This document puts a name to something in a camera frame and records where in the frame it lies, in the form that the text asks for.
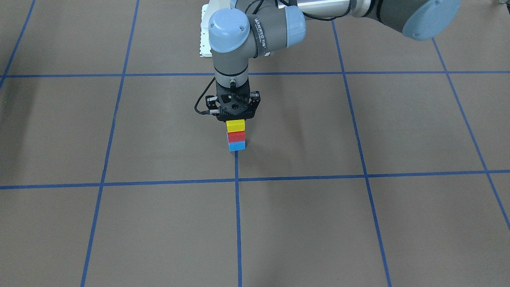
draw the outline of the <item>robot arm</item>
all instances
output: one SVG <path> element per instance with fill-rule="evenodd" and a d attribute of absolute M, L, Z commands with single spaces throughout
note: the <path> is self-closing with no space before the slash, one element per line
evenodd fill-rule
<path fill-rule="evenodd" d="M 415 40 L 439 34 L 455 17 L 461 0 L 231 0 L 209 20 L 216 96 L 208 111 L 226 122 L 249 119 L 260 102 L 250 92 L 248 59 L 300 43 L 306 20 L 352 15 L 375 19 Z"/>

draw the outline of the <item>stacked block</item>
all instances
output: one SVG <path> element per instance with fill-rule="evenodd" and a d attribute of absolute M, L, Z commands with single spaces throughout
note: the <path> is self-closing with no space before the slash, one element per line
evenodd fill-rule
<path fill-rule="evenodd" d="M 246 148 L 246 131 L 243 119 L 226 122 L 228 149 L 231 152 Z"/>

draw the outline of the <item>red block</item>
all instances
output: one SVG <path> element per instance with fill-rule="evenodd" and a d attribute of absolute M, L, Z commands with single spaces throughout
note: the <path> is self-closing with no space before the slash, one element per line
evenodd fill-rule
<path fill-rule="evenodd" d="M 233 132 L 227 133 L 228 135 L 228 143 L 231 144 L 233 142 L 246 141 L 246 132 Z"/>

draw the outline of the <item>grid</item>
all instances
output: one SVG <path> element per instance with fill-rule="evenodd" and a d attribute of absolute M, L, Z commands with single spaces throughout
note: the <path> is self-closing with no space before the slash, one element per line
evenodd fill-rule
<path fill-rule="evenodd" d="M 92 228 L 90 231 L 90 238 L 88 242 L 87 247 L 87 254 L 85 258 L 84 268 L 83 268 L 83 275 L 82 275 L 82 281 L 81 286 L 85 286 L 86 278 L 87 278 L 87 270 L 89 265 L 89 259 L 90 254 L 93 247 L 93 241 L 94 241 L 94 233 L 95 233 L 95 227 L 97 223 L 97 217 L 100 209 L 101 204 L 101 196 L 103 193 L 103 188 L 105 186 L 130 186 L 130 185 L 170 185 L 170 184 L 194 184 L 194 183 L 218 183 L 218 182 L 232 182 L 235 184 L 235 199 L 236 199 L 236 219 L 237 219 L 237 255 L 238 255 L 238 285 L 242 286 L 242 250 L 241 250 L 241 211 L 240 211 L 240 195 L 239 195 L 239 183 L 240 182 L 254 182 L 254 181 L 286 181 L 286 180 L 323 180 L 323 179 L 351 179 L 351 178 L 359 178 L 359 179 L 365 179 L 366 183 L 366 189 L 368 193 L 368 197 L 370 200 L 370 205 L 372 209 L 372 215 L 373 215 L 373 221 L 374 221 L 374 227 L 376 229 L 377 233 L 377 239 L 379 242 L 379 248 L 380 248 L 380 255 L 382 259 L 382 263 L 384 265 L 384 270 L 386 274 L 387 284 L 389 287 L 392 286 L 391 282 L 391 275 L 390 270 L 388 268 L 385 250 L 384 250 L 384 244 L 383 239 L 381 236 L 381 232 L 379 229 L 378 219 L 377 219 L 377 212 L 376 212 L 376 206 L 374 204 L 374 200 L 372 197 L 372 191 L 370 187 L 370 179 L 371 178 L 387 178 L 387 177 L 426 177 L 426 176 L 448 176 L 448 175 L 486 175 L 487 180 L 492 188 L 492 191 L 494 193 L 494 197 L 498 202 L 499 208 L 501 210 L 501 214 L 504 217 L 507 227 L 510 230 L 510 221 L 508 219 L 508 215 L 503 207 L 503 204 L 501 202 L 501 199 L 498 195 L 498 191 L 492 181 L 491 175 L 492 174 L 510 174 L 510 170 L 491 170 L 487 167 L 486 162 L 482 156 L 482 153 L 480 151 L 480 148 L 478 146 L 475 134 L 473 133 L 473 130 L 471 129 L 471 126 L 469 124 L 468 117 L 466 116 L 462 103 L 457 95 L 455 85 L 450 77 L 451 74 L 510 74 L 510 70 L 499 70 L 499 71 L 487 71 L 487 70 L 479 70 L 479 71 L 450 71 L 447 69 L 446 64 L 443 60 L 441 51 L 435 41 L 435 39 L 432 39 L 433 44 L 435 46 L 435 49 L 437 51 L 439 60 L 442 64 L 443 71 L 345 71 L 344 68 L 344 62 L 342 58 L 342 51 L 341 51 L 341 45 L 340 41 L 337 36 L 337 31 L 335 28 L 334 21 L 331 22 L 333 27 L 333 37 L 335 38 L 337 50 L 338 50 L 338 57 L 340 61 L 341 71 L 324 71 L 324 72 L 271 72 L 271 73 L 250 73 L 252 76 L 267 76 L 267 75 L 342 75 L 346 93 L 347 93 L 347 100 L 349 104 L 349 110 L 352 118 L 352 124 L 354 127 L 354 132 L 356 136 L 356 141 L 358 144 L 358 150 L 359 150 L 359 156 L 361 165 L 363 168 L 363 174 L 355 174 L 355 175 L 329 175 L 329 176 L 293 176 L 293 177 L 258 177 L 258 178 L 242 178 L 239 176 L 239 157 L 238 152 L 235 152 L 235 170 L 234 178 L 220 178 L 220 179 L 195 179 L 195 180 L 161 180 L 161 181 L 136 181 L 136 182 L 106 182 L 106 173 L 108 169 L 108 162 L 109 162 L 109 156 L 110 156 L 110 150 L 112 145 L 112 140 L 114 136 L 115 131 L 115 124 L 116 124 L 116 115 L 119 108 L 119 102 L 122 96 L 122 88 L 124 84 L 124 80 L 126 77 L 172 77 L 172 76 L 213 76 L 213 73 L 141 73 L 141 74 L 129 74 L 126 73 L 126 69 L 128 66 L 128 60 L 130 55 L 130 49 L 131 44 L 133 40 L 133 34 L 136 28 L 136 20 L 137 20 L 137 14 L 138 14 L 138 8 L 140 4 L 140 0 L 136 0 L 136 6 L 135 6 L 135 12 L 133 15 L 132 25 L 131 25 L 131 32 L 129 39 L 127 41 L 127 49 L 125 53 L 125 59 L 124 59 L 124 66 L 122 73 L 119 74 L 54 74 L 54 75 L 9 75 L 9 69 L 11 67 L 12 61 L 14 59 L 14 56 L 16 54 L 16 51 L 18 49 L 18 46 L 21 42 L 21 39 L 23 37 L 23 34 L 25 32 L 25 29 L 27 27 L 27 24 L 29 23 L 30 17 L 32 15 L 34 5 L 36 0 L 32 0 L 29 12 L 27 14 L 26 20 L 23 24 L 23 27 L 21 29 L 21 32 L 19 34 L 19 37 L 17 39 L 17 42 L 14 46 L 14 49 L 11 53 L 11 56 L 9 58 L 9 62 L 7 64 L 7 67 L 2 75 L 2 78 L 0 80 L 0 89 L 2 88 L 2 85 L 5 81 L 5 79 L 8 78 L 79 78 L 79 77 L 119 77 L 120 78 L 120 84 L 118 88 L 118 94 L 116 99 L 116 105 L 115 110 L 113 111 L 113 119 L 111 123 L 111 129 L 110 129 L 110 136 L 108 140 L 108 146 L 106 150 L 105 155 L 105 164 L 104 169 L 102 172 L 101 180 L 100 182 L 91 182 L 91 183 L 71 183 L 71 184 L 35 184 L 35 185 L 6 185 L 6 186 L 0 186 L 1 190 L 8 190 L 8 189 L 38 189 L 38 188 L 65 188 L 65 187 L 98 187 L 98 194 L 97 194 L 97 201 L 95 206 L 95 212 L 92 219 Z M 452 93 L 455 97 L 455 100 L 457 102 L 458 108 L 462 114 L 462 117 L 464 119 L 464 122 L 466 124 L 466 127 L 469 131 L 469 134 L 472 139 L 472 143 L 474 147 L 476 148 L 476 151 L 478 153 L 479 160 L 483 166 L 483 170 L 471 170 L 471 171 L 453 171 L 453 172 L 424 172 L 424 173 L 390 173 L 390 174 L 369 174 L 367 172 L 367 168 L 365 165 L 365 159 L 363 154 L 363 148 L 360 140 L 360 135 L 358 132 L 358 126 L 356 124 L 356 117 L 354 113 L 354 108 L 352 104 L 352 100 L 350 97 L 350 91 L 349 91 L 349 84 L 347 80 L 347 75 L 360 75 L 360 74 L 444 74 L 448 82 L 450 84 Z"/>

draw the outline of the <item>yellow block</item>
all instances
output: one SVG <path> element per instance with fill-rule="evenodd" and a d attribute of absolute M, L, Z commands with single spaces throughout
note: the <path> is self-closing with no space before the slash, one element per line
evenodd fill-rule
<path fill-rule="evenodd" d="M 229 133 L 242 132 L 245 130 L 244 120 L 226 121 L 226 131 Z"/>

